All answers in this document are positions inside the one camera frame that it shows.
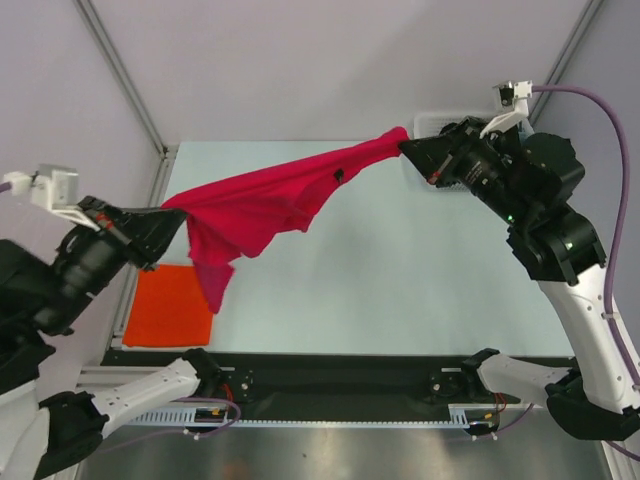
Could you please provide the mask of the red t shirt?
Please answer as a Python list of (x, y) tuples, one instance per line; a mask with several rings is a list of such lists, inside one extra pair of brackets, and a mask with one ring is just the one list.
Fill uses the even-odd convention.
[(401, 154), (405, 128), (280, 165), (233, 176), (178, 193), (163, 209), (186, 213), (189, 258), (208, 304), (220, 311), (240, 257), (259, 256), (279, 233), (306, 232), (340, 187), (363, 169)]

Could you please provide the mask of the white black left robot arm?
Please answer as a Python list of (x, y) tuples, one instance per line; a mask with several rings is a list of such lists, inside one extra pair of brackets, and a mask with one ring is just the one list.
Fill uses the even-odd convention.
[(120, 271), (156, 268), (186, 212), (121, 209), (87, 196), (71, 206), (73, 228), (47, 263), (13, 240), (1, 242), (1, 476), (45, 479), (97, 450), (116, 429), (174, 400), (207, 400), (220, 370), (201, 348), (168, 366), (99, 393), (71, 390), (39, 399), (50, 342), (73, 324)]

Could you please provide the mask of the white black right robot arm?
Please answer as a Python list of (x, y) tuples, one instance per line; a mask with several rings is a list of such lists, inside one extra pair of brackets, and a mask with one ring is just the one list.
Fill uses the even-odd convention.
[(506, 394), (546, 408), (579, 440), (623, 441), (639, 429), (638, 356), (605, 310), (606, 254), (592, 223), (569, 204), (585, 170), (568, 139), (516, 128), (485, 132), (468, 117), (400, 151), (437, 188), (464, 186), (507, 226), (507, 242), (555, 310), (575, 363), (548, 367), (484, 349), (468, 358), (463, 393)]

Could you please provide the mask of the white perforated plastic basket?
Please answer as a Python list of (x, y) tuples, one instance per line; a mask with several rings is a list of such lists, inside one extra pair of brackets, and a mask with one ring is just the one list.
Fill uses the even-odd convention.
[(488, 123), (488, 118), (477, 115), (454, 119), (429, 136), (409, 141), (404, 155), (429, 186), (473, 190), (480, 176), (504, 174), (532, 134), (530, 125), (520, 122), (505, 132), (481, 137)]

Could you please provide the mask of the folded orange t shirt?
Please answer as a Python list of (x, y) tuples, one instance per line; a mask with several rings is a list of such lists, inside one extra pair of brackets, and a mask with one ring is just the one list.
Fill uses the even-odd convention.
[(159, 266), (138, 274), (133, 305), (122, 343), (127, 347), (199, 347), (209, 343), (213, 314), (195, 269)]

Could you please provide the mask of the light blue garment in basket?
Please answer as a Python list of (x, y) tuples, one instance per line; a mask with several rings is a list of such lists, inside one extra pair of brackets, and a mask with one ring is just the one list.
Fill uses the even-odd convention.
[(534, 130), (529, 124), (522, 123), (519, 126), (518, 135), (521, 144), (524, 144), (525, 141), (533, 134)]

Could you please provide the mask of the aluminium front frame rail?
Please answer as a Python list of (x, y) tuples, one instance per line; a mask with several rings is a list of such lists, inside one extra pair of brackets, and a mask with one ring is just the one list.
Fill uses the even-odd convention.
[(86, 366), (76, 383), (75, 391), (94, 393), (128, 384), (161, 370), (161, 367)]

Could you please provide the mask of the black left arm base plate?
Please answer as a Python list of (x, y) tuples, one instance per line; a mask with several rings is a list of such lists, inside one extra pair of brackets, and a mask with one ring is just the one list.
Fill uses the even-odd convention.
[(196, 396), (248, 403), (254, 397), (254, 371), (247, 368), (221, 368), (198, 388)]

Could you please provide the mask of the aluminium right corner post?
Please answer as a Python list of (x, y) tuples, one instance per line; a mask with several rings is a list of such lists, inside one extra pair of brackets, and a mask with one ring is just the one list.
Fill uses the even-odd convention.
[(547, 75), (544, 85), (558, 85), (562, 82), (574, 57), (579, 52), (590, 30), (595, 25), (606, 5), (605, 0), (588, 0), (572, 27), (564, 45)]

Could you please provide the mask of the aluminium corner post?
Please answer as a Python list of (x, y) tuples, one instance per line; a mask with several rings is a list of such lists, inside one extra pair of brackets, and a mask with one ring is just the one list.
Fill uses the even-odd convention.
[(109, 34), (96, 6), (90, 0), (74, 0), (73, 4), (85, 24), (89, 34), (103, 56), (103, 59), (113, 75), (119, 89), (134, 117), (139, 122), (143, 133), (153, 146), (160, 158), (168, 152), (168, 146), (162, 139), (159, 130), (138, 90), (122, 57)]
[(558, 85), (562, 82), (574, 57), (579, 52), (590, 30), (595, 25), (606, 5), (605, 0), (588, 0), (572, 27), (564, 45), (547, 75), (544, 85)]

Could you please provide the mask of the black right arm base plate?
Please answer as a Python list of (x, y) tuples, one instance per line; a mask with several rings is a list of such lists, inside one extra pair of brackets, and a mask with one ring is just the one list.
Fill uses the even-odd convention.
[(461, 368), (433, 370), (427, 386), (429, 398), (433, 401), (477, 403), (485, 396), (478, 375)]

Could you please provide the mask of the aluminium left corner post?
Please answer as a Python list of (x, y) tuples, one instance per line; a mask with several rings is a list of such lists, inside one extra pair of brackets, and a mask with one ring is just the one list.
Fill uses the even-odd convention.
[(109, 34), (96, 6), (90, 0), (74, 0), (73, 4), (85, 24), (89, 34), (103, 56), (103, 59), (113, 75), (119, 89), (134, 117), (139, 122), (143, 133), (153, 146), (160, 158), (168, 152), (168, 146), (162, 139), (159, 130), (138, 90), (122, 57)]

